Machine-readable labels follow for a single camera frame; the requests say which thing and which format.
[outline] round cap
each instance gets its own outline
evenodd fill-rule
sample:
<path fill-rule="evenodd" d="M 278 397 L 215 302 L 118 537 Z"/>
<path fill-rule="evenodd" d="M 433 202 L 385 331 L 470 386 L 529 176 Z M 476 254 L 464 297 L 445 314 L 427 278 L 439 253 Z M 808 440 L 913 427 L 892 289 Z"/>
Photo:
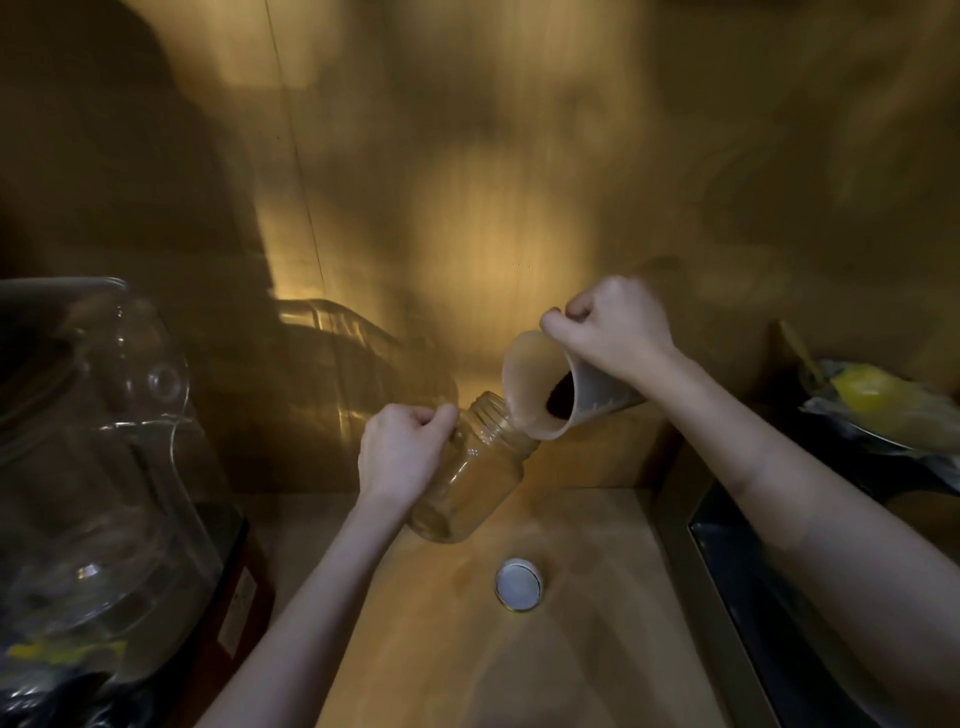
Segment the round cap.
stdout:
<path fill-rule="evenodd" d="M 537 567 L 524 559 L 509 559 L 496 573 L 496 596 L 507 609 L 526 612 L 543 597 L 543 579 Z"/>

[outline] white label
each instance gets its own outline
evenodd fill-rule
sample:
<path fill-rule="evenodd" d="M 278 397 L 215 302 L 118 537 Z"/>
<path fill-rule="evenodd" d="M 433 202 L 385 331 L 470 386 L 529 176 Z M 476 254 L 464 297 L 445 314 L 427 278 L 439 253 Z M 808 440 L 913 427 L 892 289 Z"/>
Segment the white label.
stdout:
<path fill-rule="evenodd" d="M 240 645 L 240 638 L 243 636 L 244 627 L 247 626 L 247 615 L 250 614 L 255 594 L 256 582 L 250 571 L 244 567 L 237 580 L 237 588 L 233 590 L 233 596 L 230 598 L 224 623 L 220 625 L 220 634 L 217 635 L 217 642 L 227 651 L 231 659 L 236 655 L 237 647 Z"/>

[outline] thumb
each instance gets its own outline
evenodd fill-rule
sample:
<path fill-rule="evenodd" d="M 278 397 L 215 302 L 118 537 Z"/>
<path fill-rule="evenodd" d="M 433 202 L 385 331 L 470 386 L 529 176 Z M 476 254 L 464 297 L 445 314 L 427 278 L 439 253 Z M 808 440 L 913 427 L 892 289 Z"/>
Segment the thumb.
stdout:
<path fill-rule="evenodd" d="M 460 419 L 460 410 L 453 404 L 441 404 L 437 407 L 437 412 L 433 419 L 424 425 L 420 432 L 426 435 L 426 438 L 437 445 L 441 445 L 446 438 L 453 432 L 453 427 Z"/>
<path fill-rule="evenodd" d="M 566 318 L 559 308 L 551 308 L 540 317 L 543 333 L 572 352 L 579 353 L 584 324 Z"/>

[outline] plastic measuring cup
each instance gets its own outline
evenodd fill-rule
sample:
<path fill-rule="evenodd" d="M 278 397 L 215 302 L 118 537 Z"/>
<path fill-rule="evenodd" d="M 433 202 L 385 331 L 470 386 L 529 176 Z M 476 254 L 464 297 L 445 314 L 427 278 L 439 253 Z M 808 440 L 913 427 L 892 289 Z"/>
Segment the plastic measuring cup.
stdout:
<path fill-rule="evenodd" d="M 567 420 L 547 411 L 554 387 L 573 374 L 573 409 Z M 537 440 L 554 440 L 575 425 L 617 412 L 646 399 L 542 331 L 524 331 L 503 356 L 503 399 L 516 426 Z"/>

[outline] hand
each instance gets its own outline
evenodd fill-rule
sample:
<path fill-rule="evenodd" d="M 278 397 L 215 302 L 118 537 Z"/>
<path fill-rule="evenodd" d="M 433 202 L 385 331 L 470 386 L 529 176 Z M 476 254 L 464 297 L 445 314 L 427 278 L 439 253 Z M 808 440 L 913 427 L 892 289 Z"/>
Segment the hand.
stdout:
<path fill-rule="evenodd" d="M 385 504 L 405 516 L 437 470 L 459 417 L 452 404 L 436 412 L 388 404 L 377 412 L 360 442 L 360 499 Z"/>
<path fill-rule="evenodd" d="M 552 308 L 540 328 L 567 350 L 638 389 L 655 362 L 677 354 L 663 306 L 639 279 L 611 276 Z"/>

